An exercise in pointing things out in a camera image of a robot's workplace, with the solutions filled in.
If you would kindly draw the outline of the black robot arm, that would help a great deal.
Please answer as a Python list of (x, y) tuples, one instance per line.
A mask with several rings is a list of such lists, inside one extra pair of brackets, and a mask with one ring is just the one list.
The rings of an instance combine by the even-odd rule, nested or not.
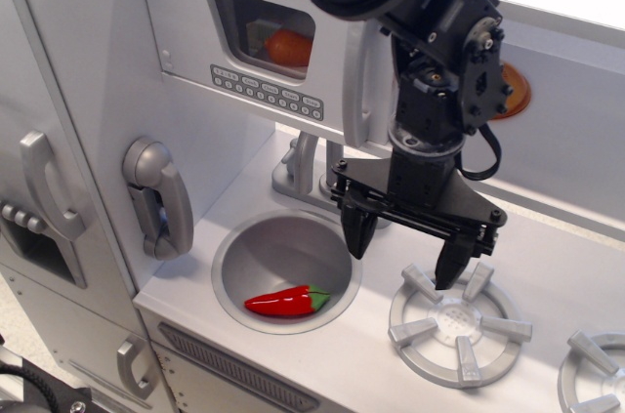
[(436, 287), (451, 288), (469, 261), (490, 254), (506, 214), (471, 188), (496, 173), (466, 170), (465, 140), (481, 135), (495, 156), (489, 122), (507, 110), (498, 0), (311, 0), (344, 21), (380, 23), (393, 41), (398, 81), (388, 159), (334, 165), (332, 197), (350, 253), (361, 258), (379, 219), (443, 240)]

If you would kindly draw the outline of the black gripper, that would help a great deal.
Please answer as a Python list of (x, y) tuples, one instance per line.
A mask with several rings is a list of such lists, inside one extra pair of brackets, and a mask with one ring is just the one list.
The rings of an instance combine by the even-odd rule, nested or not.
[(422, 161), (394, 151), (387, 159), (341, 159), (332, 170), (349, 253), (362, 259), (378, 219), (440, 238), (437, 290), (450, 289), (473, 256), (492, 254), (506, 224), (506, 213), (474, 191), (451, 158)]

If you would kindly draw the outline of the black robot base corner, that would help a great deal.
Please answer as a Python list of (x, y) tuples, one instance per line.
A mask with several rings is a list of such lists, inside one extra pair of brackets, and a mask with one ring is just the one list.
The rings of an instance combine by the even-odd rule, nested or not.
[(2, 412), (103, 412), (91, 391), (73, 388), (5, 347), (1, 338)]

